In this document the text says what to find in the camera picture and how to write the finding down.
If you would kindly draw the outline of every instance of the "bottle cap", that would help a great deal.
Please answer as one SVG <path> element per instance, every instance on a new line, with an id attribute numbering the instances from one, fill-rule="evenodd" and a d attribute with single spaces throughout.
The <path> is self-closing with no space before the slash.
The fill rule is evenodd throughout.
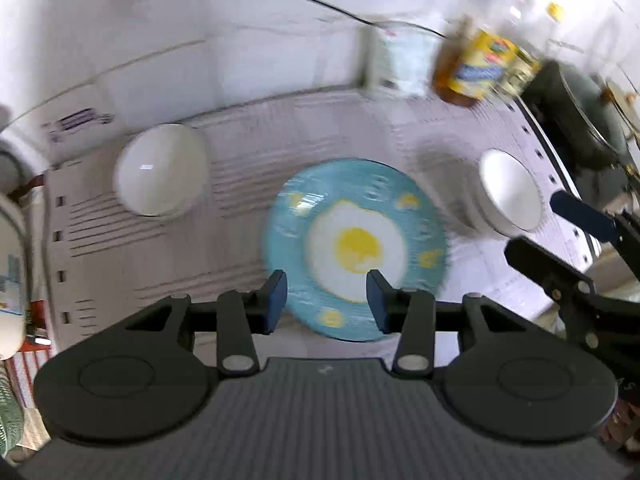
<path id="1" fill-rule="evenodd" d="M 564 9 L 553 2 L 546 6 L 546 13 L 558 23 L 564 20 Z"/>

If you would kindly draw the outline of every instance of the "oil bottle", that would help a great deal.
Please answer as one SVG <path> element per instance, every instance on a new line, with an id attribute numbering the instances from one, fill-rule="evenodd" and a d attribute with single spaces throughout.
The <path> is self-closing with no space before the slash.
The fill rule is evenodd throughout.
<path id="1" fill-rule="evenodd" d="M 480 20 L 465 17 L 436 58 L 433 88 L 443 101 L 471 107 L 500 79 L 516 56 L 530 0 L 496 0 Z"/>

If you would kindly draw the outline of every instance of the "glass bottle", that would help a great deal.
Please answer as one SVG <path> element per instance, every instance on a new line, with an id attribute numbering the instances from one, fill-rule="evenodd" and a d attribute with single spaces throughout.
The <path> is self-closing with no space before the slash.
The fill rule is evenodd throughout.
<path id="1" fill-rule="evenodd" d="M 470 27 L 463 20 L 459 34 L 444 44 L 436 59 L 436 94 L 464 107 L 482 99 L 513 60 L 513 40 L 529 8 L 530 0 L 495 0 L 488 15 Z"/>
<path id="2" fill-rule="evenodd" d="M 551 40 L 564 18 L 564 10 L 551 2 L 546 12 L 530 27 L 524 28 L 517 40 L 516 57 L 495 86 L 495 92 L 505 101 L 519 96 L 536 76 L 545 57 L 548 56 Z"/>

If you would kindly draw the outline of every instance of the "white bowl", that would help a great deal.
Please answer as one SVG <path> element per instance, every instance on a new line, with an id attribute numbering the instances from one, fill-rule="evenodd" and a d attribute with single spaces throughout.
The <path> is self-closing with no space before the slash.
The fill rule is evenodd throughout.
<path id="1" fill-rule="evenodd" d="M 194 206 L 209 177 L 201 134 L 181 124 L 159 124 L 120 153 L 113 185 L 131 212 L 170 219 Z"/>
<path id="2" fill-rule="evenodd" d="M 463 190 L 466 216 L 468 217 L 472 226 L 482 236 L 503 240 L 504 235 L 496 231 L 491 226 L 491 224 L 489 224 L 489 221 L 484 217 L 484 213 L 482 212 L 482 209 L 476 200 L 473 189 L 474 185 L 471 181 L 471 178 L 468 178 L 466 180 L 465 189 Z"/>
<path id="3" fill-rule="evenodd" d="M 516 158 L 501 150 L 480 157 L 472 194 L 484 218 L 500 234 L 519 236 L 542 220 L 542 199 L 535 180 Z"/>

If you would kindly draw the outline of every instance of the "black mount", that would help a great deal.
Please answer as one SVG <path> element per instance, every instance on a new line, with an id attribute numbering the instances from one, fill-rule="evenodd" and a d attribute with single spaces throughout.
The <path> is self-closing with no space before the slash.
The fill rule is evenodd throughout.
<path id="1" fill-rule="evenodd" d="M 169 296 L 67 349 L 34 382 L 50 433 L 122 444 L 165 433 L 196 414 L 226 378 L 258 373 L 251 334 L 270 334 L 287 301 L 275 271 L 259 290 L 192 304 Z M 194 332 L 218 332 L 217 368 L 193 355 Z"/>
<path id="2" fill-rule="evenodd" d="M 563 194 L 552 199 L 554 211 L 610 240 L 638 274 L 637 219 L 584 207 Z M 637 398 L 637 306 L 601 298 L 587 276 L 526 238 L 510 240 L 505 256 L 560 304 L 568 341 L 480 294 L 445 303 L 394 289 L 372 270 L 367 301 L 377 326 L 401 333 L 390 374 L 428 382 L 447 410 L 494 438 L 548 444 L 593 433 L 613 409 L 618 383 L 623 396 Z M 164 298 L 69 348 L 35 380 L 47 428 L 82 444 L 125 445 L 183 425 L 222 381 L 263 377 L 252 334 L 275 329 L 286 299 L 278 270 L 259 290 L 209 303 Z M 436 331 L 458 333 L 461 353 L 446 368 L 434 369 Z M 194 357 L 194 332 L 218 333 L 216 368 Z"/>

